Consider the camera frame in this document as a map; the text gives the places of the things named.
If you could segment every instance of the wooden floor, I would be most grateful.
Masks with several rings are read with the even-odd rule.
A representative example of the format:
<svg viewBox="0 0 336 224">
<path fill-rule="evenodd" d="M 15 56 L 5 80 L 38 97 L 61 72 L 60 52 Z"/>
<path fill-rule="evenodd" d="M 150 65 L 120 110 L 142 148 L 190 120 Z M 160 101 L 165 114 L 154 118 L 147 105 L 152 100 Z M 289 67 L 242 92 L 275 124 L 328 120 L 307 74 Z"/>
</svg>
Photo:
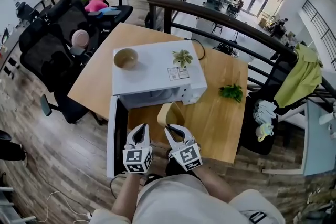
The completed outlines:
<svg viewBox="0 0 336 224">
<path fill-rule="evenodd" d="M 130 0 L 135 7 L 129 23 L 143 25 L 148 10 L 145 0 Z M 18 59 L 19 49 L 14 51 Z M 13 186 L 14 203 L 22 216 L 35 215 L 39 221 L 46 218 L 46 200 L 55 191 L 45 181 L 66 195 L 82 203 L 91 212 L 95 208 L 111 208 L 114 199 L 106 179 L 107 126 L 98 126 L 90 114 L 77 125 L 69 125 L 62 115 L 54 111 L 44 116 L 39 98 L 53 96 L 33 74 L 21 67 L 14 80 L 0 73 L 0 129 L 22 143 L 29 154 L 28 167 L 20 162 L 0 161 L 0 171 L 5 181 Z M 303 131 L 282 125 L 292 134 L 288 148 L 282 147 L 278 137 L 271 153 L 260 156 L 244 148 L 239 150 L 234 165 L 205 160 L 216 173 L 226 179 L 237 191 L 257 189 L 283 213 L 288 223 L 305 204 L 308 194 L 316 188 L 327 189 L 335 179 L 335 172 L 317 176 L 275 176 L 260 171 L 264 167 L 297 168 L 302 160 Z M 165 150 L 155 147 L 152 172 L 164 174 Z M 113 189 L 118 193 L 122 179 L 117 179 Z M 86 213 L 78 204 L 69 201 L 73 209 Z M 66 206 L 61 196 L 53 196 L 49 202 L 49 219 L 46 223 L 72 223 L 76 216 Z"/>
</svg>

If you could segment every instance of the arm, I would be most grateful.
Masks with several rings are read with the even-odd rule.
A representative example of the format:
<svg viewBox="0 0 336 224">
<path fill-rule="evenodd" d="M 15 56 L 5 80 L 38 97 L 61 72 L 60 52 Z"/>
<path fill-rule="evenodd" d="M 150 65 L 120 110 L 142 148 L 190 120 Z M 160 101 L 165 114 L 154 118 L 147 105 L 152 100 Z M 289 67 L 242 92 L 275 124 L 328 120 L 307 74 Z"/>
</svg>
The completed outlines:
<svg viewBox="0 0 336 224">
<path fill-rule="evenodd" d="M 139 193 L 140 175 L 128 174 L 121 191 L 114 202 L 112 212 L 132 221 Z"/>
<path fill-rule="evenodd" d="M 209 194 L 223 202 L 229 203 L 237 194 L 228 183 L 212 172 L 205 165 L 193 169 L 193 172 L 200 178 Z"/>
</svg>

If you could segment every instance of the pink pillow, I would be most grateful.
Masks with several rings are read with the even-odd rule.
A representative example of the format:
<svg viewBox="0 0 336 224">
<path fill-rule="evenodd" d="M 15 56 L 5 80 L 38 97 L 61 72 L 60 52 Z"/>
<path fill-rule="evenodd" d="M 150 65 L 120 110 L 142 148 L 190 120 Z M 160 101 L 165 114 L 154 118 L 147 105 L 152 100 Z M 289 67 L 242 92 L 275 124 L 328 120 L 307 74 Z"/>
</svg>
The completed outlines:
<svg viewBox="0 0 336 224">
<path fill-rule="evenodd" d="M 90 37 L 89 37 L 88 32 L 81 30 L 81 29 L 74 32 L 72 39 L 71 39 L 71 43 L 73 46 L 77 46 L 83 49 L 87 47 L 87 45 L 89 44 L 89 41 L 90 41 Z"/>
<path fill-rule="evenodd" d="M 85 10 L 87 12 L 98 12 L 102 8 L 106 7 L 108 7 L 107 4 L 101 0 L 91 0 L 90 3 L 85 7 Z"/>
</svg>

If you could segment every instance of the microwave door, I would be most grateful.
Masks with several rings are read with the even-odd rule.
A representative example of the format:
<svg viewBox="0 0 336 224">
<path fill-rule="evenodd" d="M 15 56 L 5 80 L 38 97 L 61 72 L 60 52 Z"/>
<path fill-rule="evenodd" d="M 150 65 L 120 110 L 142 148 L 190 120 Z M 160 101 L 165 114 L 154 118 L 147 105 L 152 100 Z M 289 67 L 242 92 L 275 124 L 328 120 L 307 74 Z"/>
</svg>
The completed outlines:
<svg viewBox="0 0 336 224">
<path fill-rule="evenodd" d="M 106 171 L 108 178 L 114 178 L 126 171 L 122 151 L 126 145 L 127 127 L 128 110 L 117 96 L 112 96 L 107 132 Z"/>
</svg>

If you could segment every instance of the blue pillow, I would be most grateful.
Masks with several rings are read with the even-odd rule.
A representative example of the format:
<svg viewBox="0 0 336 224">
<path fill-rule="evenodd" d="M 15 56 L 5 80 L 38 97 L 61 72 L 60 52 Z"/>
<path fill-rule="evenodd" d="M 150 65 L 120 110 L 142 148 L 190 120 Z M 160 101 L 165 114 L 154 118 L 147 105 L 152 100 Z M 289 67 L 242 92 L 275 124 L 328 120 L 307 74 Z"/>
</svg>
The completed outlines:
<svg viewBox="0 0 336 224">
<path fill-rule="evenodd" d="M 102 8 L 102 9 L 100 9 L 99 11 L 101 12 L 101 14 L 99 14 L 99 15 L 97 16 L 97 18 L 98 18 L 98 19 L 102 18 L 103 15 L 104 15 L 106 12 L 109 12 L 109 11 L 111 11 L 111 10 L 117 10 L 117 8 L 114 8 L 114 7 L 106 7 L 106 8 Z"/>
</svg>

